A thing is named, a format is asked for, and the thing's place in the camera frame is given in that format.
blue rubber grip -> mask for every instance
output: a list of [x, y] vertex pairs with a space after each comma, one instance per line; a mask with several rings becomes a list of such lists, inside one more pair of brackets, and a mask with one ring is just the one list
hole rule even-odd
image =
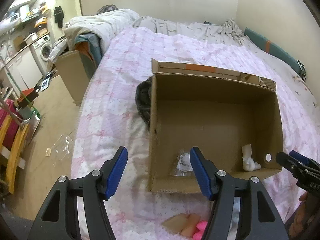
[[210, 200], [213, 196], [213, 193], [211, 191], [210, 178], [193, 148], [191, 148], [190, 150], [190, 163], [196, 175], [196, 179], [198, 181], [202, 195], [206, 196], [207, 199]]
[[296, 151], [291, 151], [289, 155], [292, 158], [295, 158], [298, 162], [301, 162], [303, 165], [309, 166], [309, 158], [303, 156], [302, 154], [296, 152]]
[[107, 179], [107, 190], [105, 192], [105, 195], [108, 199], [110, 199], [110, 197], [116, 193], [127, 161], [128, 151], [126, 148], [123, 148]]

washing machine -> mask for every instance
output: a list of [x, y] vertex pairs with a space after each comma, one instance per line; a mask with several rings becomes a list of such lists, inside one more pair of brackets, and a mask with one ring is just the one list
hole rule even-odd
[[45, 76], [49, 71], [47, 69], [48, 57], [52, 51], [49, 34], [31, 44], [30, 50], [42, 75]]

wooden chair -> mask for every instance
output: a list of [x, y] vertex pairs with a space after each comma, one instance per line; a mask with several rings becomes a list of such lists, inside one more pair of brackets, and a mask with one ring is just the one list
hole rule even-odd
[[[4, 137], [7, 133], [7, 130], [10, 126], [11, 121], [12, 121], [12, 117], [10, 115], [7, 115], [4, 119], [4, 122], [1, 125], [0, 152], [2, 151], [2, 148], [3, 148], [2, 143], [4, 141]], [[7, 169], [5, 171], [5, 179], [4, 180], [0, 179], [0, 183], [5, 185], [11, 194], [14, 193], [14, 182], [16, 177], [17, 166], [20, 160], [20, 153], [23, 150], [28, 128], [29, 128], [28, 124], [25, 124], [22, 129], [19, 127], [17, 134], [14, 138], [10, 155], [8, 158]]]

silver bolt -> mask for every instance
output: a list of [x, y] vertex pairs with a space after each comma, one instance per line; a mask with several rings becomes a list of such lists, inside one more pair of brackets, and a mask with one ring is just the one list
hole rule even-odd
[[61, 176], [58, 181], [59, 182], [65, 182], [67, 180], [67, 177], [66, 176]]
[[226, 172], [223, 171], [223, 170], [218, 170], [218, 171], [217, 171], [217, 174], [218, 174], [219, 176], [221, 176], [221, 177], [224, 177], [224, 176], [226, 175]]
[[91, 172], [92, 176], [99, 176], [100, 173], [101, 173], [101, 171], [99, 171], [99, 170], [94, 170]]
[[258, 183], [259, 182], [259, 179], [255, 176], [251, 177], [251, 181], [254, 182], [254, 183]]

wooden floor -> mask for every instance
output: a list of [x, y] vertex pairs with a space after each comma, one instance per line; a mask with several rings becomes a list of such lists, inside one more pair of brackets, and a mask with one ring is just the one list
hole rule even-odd
[[53, 78], [49, 87], [39, 93], [35, 107], [42, 120], [21, 154], [26, 167], [25, 170], [17, 168], [14, 195], [5, 201], [15, 215], [32, 220], [58, 177], [70, 176], [71, 158], [60, 161], [54, 152], [49, 157], [45, 154], [62, 134], [75, 138], [79, 112], [60, 76]]

